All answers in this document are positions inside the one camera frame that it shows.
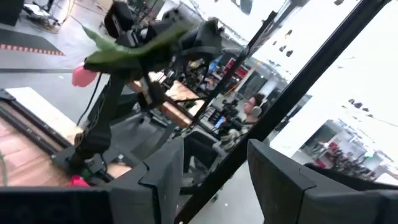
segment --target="wooden board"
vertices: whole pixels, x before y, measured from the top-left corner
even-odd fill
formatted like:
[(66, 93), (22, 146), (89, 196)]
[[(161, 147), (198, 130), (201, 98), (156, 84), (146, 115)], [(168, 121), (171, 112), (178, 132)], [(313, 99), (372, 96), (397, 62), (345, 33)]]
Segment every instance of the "wooden board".
[[(159, 73), (150, 73), (149, 77), (152, 81), (164, 81), (165, 77), (162, 72)], [(139, 82), (132, 82), (131, 88), (135, 91), (141, 91), (141, 84)], [(179, 81), (174, 81), (171, 89), (166, 91), (166, 95), (169, 96), (173, 100), (186, 100), (186, 99), (195, 99), (198, 98), (194, 92), (192, 92), (189, 88), (184, 86)], [(195, 102), (195, 106), (189, 109), (189, 113), (194, 116), (200, 107), (205, 103), (203, 100), (197, 100)], [(179, 111), (176, 107), (174, 107), (171, 103), (165, 102), (162, 106), (159, 107), (160, 111), (169, 119), (177, 123), (182, 128), (187, 127), (191, 124), (192, 120), (185, 116), (181, 111)]]
[[(81, 132), (81, 129), (76, 127), (73, 121), (53, 107), (33, 89), (15, 88), (7, 91), (15, 96), (20, 104), (70, 142), (73, 142), (76, 133)], [(23, 119), (12, 108), (8, 110), (14, 116)], [(28, 126), (35, 130), (33, 124)], [(51, 139), (48, 139), (48, 142), (54, 145)], [(69, 178), (52, 165), (49, 156), (45, 152), (1, 118), (0, 151), (6, 162), (8, 184), (11, 186), (60, 186), (69, 182)], [(121, 164), (110, 164), (108, 166), (108, 172), (113, 177), (119, 177), (129, 170), (129, 167)], [(2, 178), (2, 173), (0, 173), (0, 184), (2, 184)]]

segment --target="black stand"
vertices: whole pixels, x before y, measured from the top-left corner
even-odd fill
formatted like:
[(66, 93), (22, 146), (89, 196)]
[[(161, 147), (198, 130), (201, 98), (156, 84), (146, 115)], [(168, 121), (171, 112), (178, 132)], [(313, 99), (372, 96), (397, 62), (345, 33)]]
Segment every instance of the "black stand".
[(69, 174), (81, 174), (88, 169), (96, 173), (106, 169), (105, 165), (115, 160), (119, 155), (129, 160), (129, 166), (136, 164), (135, 158), (128, 153), (119, 152), (111, 146), (110, 121), (114, 116), (118, 98), (125, 84), (125, 79), (119, 75), (111, 75), (107, 85), (98, 100), (98, 114), (94, 115), (83, 133), (75, 138), (75, 147), (70, 146), (52, 156), (54, 163)]

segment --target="equipment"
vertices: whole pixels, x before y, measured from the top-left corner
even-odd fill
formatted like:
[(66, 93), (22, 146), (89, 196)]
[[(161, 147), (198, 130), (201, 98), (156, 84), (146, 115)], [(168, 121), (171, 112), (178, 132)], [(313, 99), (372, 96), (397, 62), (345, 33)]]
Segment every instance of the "equipment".
[[(178, 9), (166, 12), (160, 22), (144, 27), (132, 27), (129, 30), (118, 26), (123, 23), (124, 17), (118, 17), (118, 14), (111, 17), (115, 23), (106, 23), (106, 28), (117, 27), (119, 35), (116, 43), (129, 48), (150, 44), (151, 40), (167, 32), (174, 24), (185, 22), (184, 15), (181, 15)], [(111, 63), (86, 61), (85, 69), (108, 73), (111, 76), (99, 96), (100, 106), (95, 118), (75, 137), (75, 147), (69, 147), (54, 155), (55, 163), (70, 174), (81, 174), (86, 170), (95, 174), (104, 169), (104, 164), (117, 158), (120, 152), (108, 150), (112, 138), (109, 122), (115, 113), (125, 83), (133, 80), (141, 82), (144, 90), (138, 96), (141, 110), (148, 111), (161, 105), (165, 101), (164, 90), (159, 82), (150, 80), (148, 73), (168, 68), (171, 61), (182, 65), (189, 60), (204, 58), (212, 61), (217, 58), (221, 54), (221, 36), (217, 23), (217, 20), (206, 21), (182, 35), (176, 43), (165, 44), (136, 60), (121, 59)]]
[(233, 100), (228, 103), (223, 100), (223, 110), (221, 111), (221, 118), (224, 118), (224, 122), (220, 124), (218, 128), (218, 137), (228, 135), (229, 130), (235, 129), (237, 131), (242, 130), (243, 123), (242, 119), (238, 117), (239, 111), (236, 109), (238, 100)]
[(100, 187), (1, 188), (6, 223), (172, 224), (182, 178), (183, 142), (171, 141)]
[(248, 164), (264, 223), (398, 222), (397, 186), (305, 167), (253, 139)]

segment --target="black mat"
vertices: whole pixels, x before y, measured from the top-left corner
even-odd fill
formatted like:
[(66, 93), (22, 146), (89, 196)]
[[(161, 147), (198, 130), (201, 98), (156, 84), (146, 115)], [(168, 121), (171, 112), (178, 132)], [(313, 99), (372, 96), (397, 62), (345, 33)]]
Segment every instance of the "black mat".
[(4, 29), (0, 29), (0, 48), (38, 54), (64, 55), (43, 37)]

